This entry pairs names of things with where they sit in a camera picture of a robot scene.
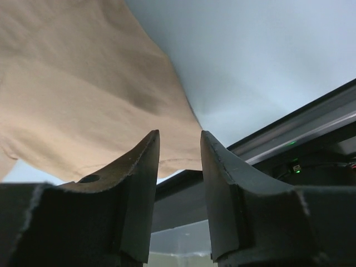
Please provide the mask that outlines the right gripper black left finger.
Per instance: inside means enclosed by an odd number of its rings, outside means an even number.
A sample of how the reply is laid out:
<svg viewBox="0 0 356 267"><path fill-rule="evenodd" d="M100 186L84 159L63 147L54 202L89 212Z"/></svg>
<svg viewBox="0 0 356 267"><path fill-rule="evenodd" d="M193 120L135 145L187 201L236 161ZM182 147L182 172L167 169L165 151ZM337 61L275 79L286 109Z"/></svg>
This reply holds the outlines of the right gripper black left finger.
<svg viewBox="0 0 356 267"><path fill-rule="evenodd" d="M61 185L76 204L93 203L84 225L105 242L101 263L146 263L160 156L158 130L133 149L78 182Z"/></svg>

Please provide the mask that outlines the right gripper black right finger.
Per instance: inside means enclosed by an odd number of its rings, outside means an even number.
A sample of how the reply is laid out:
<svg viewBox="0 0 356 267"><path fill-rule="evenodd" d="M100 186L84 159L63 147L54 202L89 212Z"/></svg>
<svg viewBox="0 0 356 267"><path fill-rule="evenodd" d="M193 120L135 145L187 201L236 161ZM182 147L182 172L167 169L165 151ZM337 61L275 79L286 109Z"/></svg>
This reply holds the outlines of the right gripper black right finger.
<svg viewBox="0 0 356 267"><path fill-rule="evenodd" d="M201 132L200 147L211 253L217 260L253 243L245 194L277 195L291 186L233 154L211 132Z"/></svg>

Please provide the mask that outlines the beige t shirt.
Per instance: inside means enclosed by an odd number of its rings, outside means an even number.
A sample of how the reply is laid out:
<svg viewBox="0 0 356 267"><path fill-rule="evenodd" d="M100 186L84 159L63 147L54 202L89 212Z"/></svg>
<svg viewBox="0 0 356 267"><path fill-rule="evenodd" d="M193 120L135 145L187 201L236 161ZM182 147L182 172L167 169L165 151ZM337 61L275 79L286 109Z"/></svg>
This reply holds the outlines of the beige t shirt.
<svg viewBox="0 0 356 267"><path fill-rule="evenodd" d="M22 160L77 181L152 130L160 178L201 169L201 127L125 1L1 2L2 177Z"/></svg>

